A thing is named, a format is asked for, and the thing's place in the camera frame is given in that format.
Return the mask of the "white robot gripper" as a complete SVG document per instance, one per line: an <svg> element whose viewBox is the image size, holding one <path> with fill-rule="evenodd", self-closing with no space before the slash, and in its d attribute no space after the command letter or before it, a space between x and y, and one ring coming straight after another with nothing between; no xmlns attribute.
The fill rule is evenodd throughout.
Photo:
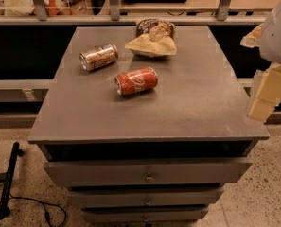
<svg viewBox="0 0 281 227"><path fill-rule="evenodd" d="M248 117L265 122L281 103L281 0L263 25L256 26L240 44L248 48L259 47L263 59L276 62L266 71L256 71L247 106Z"/></svg>

